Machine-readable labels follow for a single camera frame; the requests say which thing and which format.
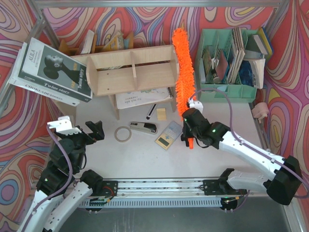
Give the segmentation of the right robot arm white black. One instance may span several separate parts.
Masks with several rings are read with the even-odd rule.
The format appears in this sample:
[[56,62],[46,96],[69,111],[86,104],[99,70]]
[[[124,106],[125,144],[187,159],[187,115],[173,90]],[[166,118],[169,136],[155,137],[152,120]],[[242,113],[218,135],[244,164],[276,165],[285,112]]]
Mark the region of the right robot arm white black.
[[289,156],[283,158],[249,143],[234,131],[220,123],[209,123],[202,113],[191,108],[182,115],[194,137],[206,146],[226,151],[256,167],[266,178],[262,189],[268,196],[282,205],[289,205],[301,185],[299,161]]

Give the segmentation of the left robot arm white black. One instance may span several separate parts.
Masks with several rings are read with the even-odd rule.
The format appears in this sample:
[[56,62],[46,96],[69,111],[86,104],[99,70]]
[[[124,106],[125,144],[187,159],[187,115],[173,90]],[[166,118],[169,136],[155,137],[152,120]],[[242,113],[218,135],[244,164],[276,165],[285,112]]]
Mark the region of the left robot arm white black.
[[18,229],[20,232],[57,232],[82,201],[102,193],[102,176],[89,169],[84,171],[75,189],[64,196],[75,180],[74,175],[85,168],[86,146],[105,138],[101,121],[85,124],[90,133],[74,127],[69,116],[47,123],[46,129],[55,145],[36,185],[32,204]]

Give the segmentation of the orange chenille duster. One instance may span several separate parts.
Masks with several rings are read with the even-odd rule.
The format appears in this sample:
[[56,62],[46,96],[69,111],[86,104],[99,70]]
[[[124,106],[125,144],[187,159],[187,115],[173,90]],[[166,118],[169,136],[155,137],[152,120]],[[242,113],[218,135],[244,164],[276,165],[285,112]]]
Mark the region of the orange chenille duster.
[[172,44],[174,45],[179,63],[179,77],[176,81],[176,103],[178,113],[182,116],[189,109],[188,100],[196,91],[188,35],[183,28],[174,30]]

